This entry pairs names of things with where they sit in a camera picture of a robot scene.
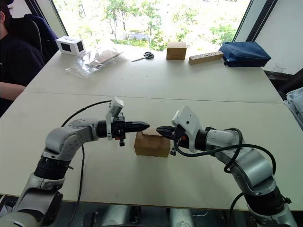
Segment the chair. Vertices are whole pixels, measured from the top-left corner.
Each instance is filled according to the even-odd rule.
[[[56,43],[58,36],[43,18],[34,16],[32,14],[25,14],[24,18],[32,20],[38,26],[41,38],[42,53],[45,62],[48,62],[51,57],[53,57],[53,55],[59,50]]]
[[[12,18],[8,32],[31,44],[42,53],[39,29],[32,20],[26,18]]]

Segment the person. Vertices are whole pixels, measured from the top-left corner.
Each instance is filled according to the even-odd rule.
[[[0,117],[44,66],[35,47],[9,33],[12,0],[0,0]]]

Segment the wooden block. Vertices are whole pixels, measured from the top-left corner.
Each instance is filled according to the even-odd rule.
[[[190,65],[200,64],[208,61],[215,61],[221,59],[223,56],[223,52],[217,51],[212,53],[204,53],[195,56],[189,57],[188,63]]]
[[[136,155],[167,157],[170,140],[161,136],[155,128],[148,128],[137,132],[134,150]]]
[[[185,42],[168,42],[166,60],[184,60],[186,49]]]

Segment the scissors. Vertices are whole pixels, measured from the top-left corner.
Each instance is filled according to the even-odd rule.
[[[134,61],[138,61],[138,60],[141,60],[141,59],[143,59],[143,58],[146,58],[146,59],[152,59],[152,58],[154,58],[154,57],[155,57],[155,55],[153,55],[153,54],[152,54],[150,51],[145,52],[145,53],[143,54],[143,56],[144,56],[144,57],[139,58],[139,59],[137,59],[137,60],[133,60],[132,62],[134,62]]]

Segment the blue bag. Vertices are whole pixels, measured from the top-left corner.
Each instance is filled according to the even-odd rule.
[[[220,51],[229,67],[265,66],[271,59],[256,42],[223,42]]]

